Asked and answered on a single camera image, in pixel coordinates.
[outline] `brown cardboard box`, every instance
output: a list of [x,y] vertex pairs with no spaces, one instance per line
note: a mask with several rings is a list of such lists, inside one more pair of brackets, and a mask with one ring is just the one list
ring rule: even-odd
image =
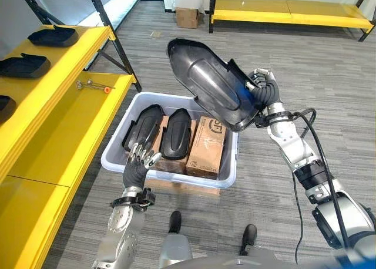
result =
[[197,9],[176,8],[176,23],[178,27],[197,28],[199,11]]
[[201,117],[187,162],[187,174],[216,179],[226,128],[216,119]]
[[[152,149],[155,152],[159,152],[160,142],[162,141],[163,128],[167,127],[168,121],[169,121],[169,117],[164,116],[159,126],[159,133],[157,135],[157,138],[155,139],[153,143]],[[191,134],[190,134],[189,146],[191,146],[193,142],[194,132],[196,131],[196,123],[197,122],[195,120],[192,120],[192,123],[190,126]],[[189,155],[189,150],[188,150],[187,156],[184,159],[170,160],[170,159],[161,158],[158,162],[156,162],[156,164],[152,167],[152,169],[171,172],[171,173],[186,174],[187,173],[186,164],[188,161],[188,155]]]

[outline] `yellow bench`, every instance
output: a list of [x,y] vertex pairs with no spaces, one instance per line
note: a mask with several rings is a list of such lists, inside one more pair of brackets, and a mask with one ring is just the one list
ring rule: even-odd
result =
[[215,21],[339,26],[364,29],[365,34],[374,27],[355,5],[294,0],[216,0],[210,33]]

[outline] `small tool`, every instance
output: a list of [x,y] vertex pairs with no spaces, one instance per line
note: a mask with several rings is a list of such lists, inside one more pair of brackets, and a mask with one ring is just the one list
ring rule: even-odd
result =
[[100,83],[95,83],[91,79],[88,79],[86,83],[82,83],[80,80],[77,80],[76,87],[78,90],[82,90],[84,87],[90,88],[90,89],[97,89],[105,91],[106,94],[111,92],[111,89],[115,89],[115,87],[106,86]]

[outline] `black plastic cover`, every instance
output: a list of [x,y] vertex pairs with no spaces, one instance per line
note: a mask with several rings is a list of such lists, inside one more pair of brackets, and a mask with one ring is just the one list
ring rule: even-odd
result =
[[165,159],[179,160],[188,154],[192,120],[186,109],[176,110],[163,128],[159,151]]
[[245,88],[249,77],[236,65],[221,60],[205,44],[174,39],[167,46],[177,80],[195,95],[195,101],[234,132],[245,129],[263,109]]
[[144,109],[137,121],[131,122],[122,142],[124,149],[130,151],[134,143],[139,143],[148,150],[158,135],[163,115],[163,109],[157,104]]
[[53,26],[54,29],[43,29],[31,34],[28,39],[34,45],[51,47],[69,47],[78,40],[75,29]]
[[0,60],[0,76],[39,78],[47,73],[51,63],[45,56],[21,53],[21,58]]
[[0,124],[6,122],[16,110],[16,102],[9,96],[0,95]]

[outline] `silver metal joint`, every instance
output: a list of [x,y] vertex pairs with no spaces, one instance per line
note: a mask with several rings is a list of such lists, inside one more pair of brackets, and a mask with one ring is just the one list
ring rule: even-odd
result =
[[142,189],[140,187],[131,186],[125,188],[123,192],[123,197],[136,197],[137,193],[141,193]]
[[286,110],[283,108],[283,103],[281,102],[272,103],[271,105],[267,106],[268,115],[272,115],[274,113],[284,112],[284,111]]

